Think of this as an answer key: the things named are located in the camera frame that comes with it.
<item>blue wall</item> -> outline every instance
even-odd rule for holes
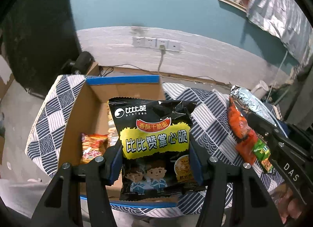
[[[276,65],[286,48],[249,23],[245,13],[218,0],[70,0],[76,30],[110,26],[145,26],[199,34],[229,43]],[[282,70],[297,61],[287,56]]]

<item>metal screw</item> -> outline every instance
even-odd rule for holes
[[[246,169],[250,169],[251,168],[251,165],[248,162],[244,162],[243,165],[244,165],[244,168],[246,168]]]
[[[68,167],[70,167],[70,164],[68,162],[62,164],[63,169],[67,169]]]
[[[94,160],[96,162],[102,162],[103,161],[103,156],[97,156]]]
[[[215,156],[211,156],[211,157],[209,158],[209,160],[210,160],[211,162],[217,162],[217,161],[218,161],[217,157],[215,157]]]

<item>white cup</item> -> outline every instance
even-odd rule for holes
[[[265,96],[266,92],[269,91],[269,87],[264,81],[260,81],[258,85],[251,90],[251,93],[254,94],[258,99],[261,99]]]

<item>red banner label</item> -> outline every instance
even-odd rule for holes
[[[166,118],[158,123],[148,123],[137,119],[136,125],[139,130],[144,132],[159,132],[171,125],[171,118]]]

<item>checkered tablecloth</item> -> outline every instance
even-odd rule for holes
[[[58,158],[70,111],[84,83],[83,75],[59,76],[48,93],[43,106],[29,134],[25,153],[46,174],[53,177],[57,172]],[[191,100],[198,104],[191,114],[193,127],[191,133],[210,156],[216,156],[227,164],[241,165],[242,158],[235,150],[237,138],[232,133],[227,120],[229,95],[218,91],[188,88],[182,84],[163,83],[167,100]],[[278,172],[263,173],[256,160],[253,169],[268,191],[283,182]],[[186,214],[199,214],[205,197],[205,191],[182,195],[176,207],[172,208],[134,208],[111,205],[112,209],[136,215],[151,217],[176,217]],[[232,205],[232,184],[227,184],[225,207]]]

